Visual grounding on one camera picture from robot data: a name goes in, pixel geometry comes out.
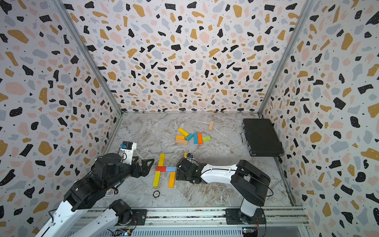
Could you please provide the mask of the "green block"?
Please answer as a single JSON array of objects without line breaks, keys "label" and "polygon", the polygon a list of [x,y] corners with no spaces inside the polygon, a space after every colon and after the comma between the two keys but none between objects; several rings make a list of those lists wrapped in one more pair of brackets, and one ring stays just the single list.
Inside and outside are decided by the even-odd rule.
[{"label": "green block", "polygon": [[210,136],[202,137],[202,141],[211,141]]}]

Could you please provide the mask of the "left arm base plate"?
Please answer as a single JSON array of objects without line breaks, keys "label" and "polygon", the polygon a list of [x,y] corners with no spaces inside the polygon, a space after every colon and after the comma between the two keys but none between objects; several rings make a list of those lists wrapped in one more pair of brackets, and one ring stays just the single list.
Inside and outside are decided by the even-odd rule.
[{"label": "left arm base plate", "polygon": [[131,209],[130,220],[126,224],[130,226],[144,226],[147,218],[147,209]]}]

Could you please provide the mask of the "red block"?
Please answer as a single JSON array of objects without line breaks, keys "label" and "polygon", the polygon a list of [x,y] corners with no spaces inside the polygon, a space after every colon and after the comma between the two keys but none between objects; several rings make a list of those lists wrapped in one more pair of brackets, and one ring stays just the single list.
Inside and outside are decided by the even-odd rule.
[{"label": "red block", "polygon": [[166,166],[158,166],[158,167],[156,168],[156,171],[159,171],[159,172],[166,172],[166,169],[167,169]]}]

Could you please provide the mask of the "lime yellow block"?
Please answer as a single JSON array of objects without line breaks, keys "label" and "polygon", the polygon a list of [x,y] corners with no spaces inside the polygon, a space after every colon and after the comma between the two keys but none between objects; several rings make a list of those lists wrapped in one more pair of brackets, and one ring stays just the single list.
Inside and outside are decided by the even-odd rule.
[{"label": "lime yellow block", "polygon": [[155,172],[154,180],[153,180],[153,187],[158,187],[159,186],[159,179],[160,179],[160,171]]}]

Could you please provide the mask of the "light blue block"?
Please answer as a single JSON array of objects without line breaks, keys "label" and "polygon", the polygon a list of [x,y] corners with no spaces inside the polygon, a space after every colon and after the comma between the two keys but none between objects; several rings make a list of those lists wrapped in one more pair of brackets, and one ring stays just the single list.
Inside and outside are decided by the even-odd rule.
[{"label": "light blue block", "polygon": [[176,172],[176,169],[177,169],[176,167],[167,166],[165,171],[166,172]]}]

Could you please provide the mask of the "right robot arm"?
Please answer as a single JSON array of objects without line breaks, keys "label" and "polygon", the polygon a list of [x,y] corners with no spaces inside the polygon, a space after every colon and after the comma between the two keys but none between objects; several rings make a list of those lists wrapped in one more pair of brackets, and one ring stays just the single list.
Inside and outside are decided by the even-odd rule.
[{"label": "right robot arm", "polygon": [[240,212],[253,217],[259,207],[265,205],[271,178],[246,160],[230,166],[213,166],[192,163],[192,158],[182,158],[178,162],[176,180],[192,184],[231,184],[242,196]]}]

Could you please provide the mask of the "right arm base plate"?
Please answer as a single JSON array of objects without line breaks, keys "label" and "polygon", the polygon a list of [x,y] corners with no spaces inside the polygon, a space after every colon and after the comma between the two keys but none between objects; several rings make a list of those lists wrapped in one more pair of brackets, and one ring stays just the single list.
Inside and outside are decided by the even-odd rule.
[{"label": "right arm base plate", "polygon": [[258,208],[252,217],[243,214],[238,208],[227,208],[225,210],[225,218],[228,225],[266,224],[265,213],[261,208]]}]

